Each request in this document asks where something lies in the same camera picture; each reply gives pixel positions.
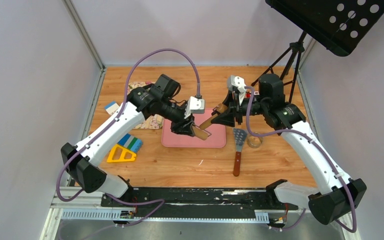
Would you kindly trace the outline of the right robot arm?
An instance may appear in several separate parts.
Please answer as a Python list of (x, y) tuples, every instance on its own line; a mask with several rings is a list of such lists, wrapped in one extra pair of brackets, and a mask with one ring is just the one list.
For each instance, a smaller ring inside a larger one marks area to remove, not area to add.
[(367, 186), (362, 179), (353, 179), (327, 153), (302, 111), (286, 101), (280, 77), (263, 74), (254, 88), (242, 77), (231, 75), (226, 84), (227, 96), (214, 109), (211, 123), (227, 127), (246, 123), (249, 128), (251, 116), (263, 116), (273, 134), (281, 136), (297, 153), (316, 183), (316, 187), (307, 187), (278, 180), (267, 186), (266, 204), (272, 209), (283, 204), (308, 209), (323, 225), (339, 222), (350, 214), (351, 231), (355, 232), (356, 209)]

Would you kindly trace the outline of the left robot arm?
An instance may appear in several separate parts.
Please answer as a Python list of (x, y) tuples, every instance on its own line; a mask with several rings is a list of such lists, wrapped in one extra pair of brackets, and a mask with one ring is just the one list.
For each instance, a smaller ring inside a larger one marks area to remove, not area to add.
[(120, 206), (129, 206), (133, 193), (128, 183), (99, 169), (105, 155), (134, 127), (149, 117), (159, 115), (171, 122), (171, 132), (177, 135), (206, 140), (209, 136), (195, 124), (194, 113), (205, 112), (205, 101), (191, 96), (182, 105), (172, 101), (180, 84), (162, 74), (155, 83), (130, 90), (126, 102), (97, 130), (75, 145), (64, 144), (60, 151), (68, 173), (85, 193), (102, 192), (114, 196)]

